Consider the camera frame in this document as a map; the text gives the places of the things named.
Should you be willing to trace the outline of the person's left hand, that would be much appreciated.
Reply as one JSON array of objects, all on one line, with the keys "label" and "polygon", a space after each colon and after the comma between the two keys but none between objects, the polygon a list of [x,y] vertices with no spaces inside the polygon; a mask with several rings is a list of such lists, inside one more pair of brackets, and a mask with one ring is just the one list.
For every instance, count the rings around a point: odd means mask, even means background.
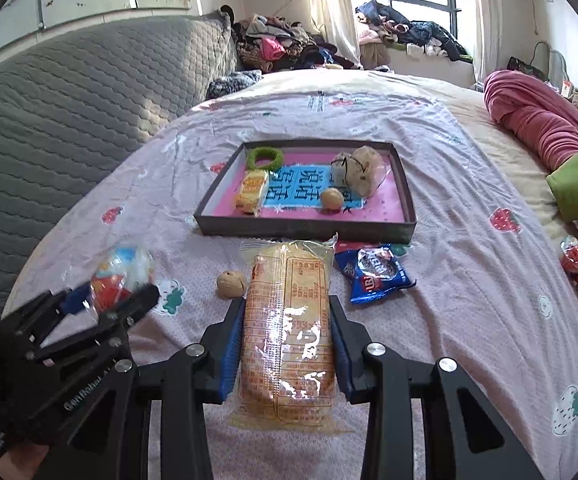
[{"label": "person's left hand", "polygon": [[23,442],[0,458],[0,478],[4,480],[31,480],[45,459],[49,448],[32,442]]}]

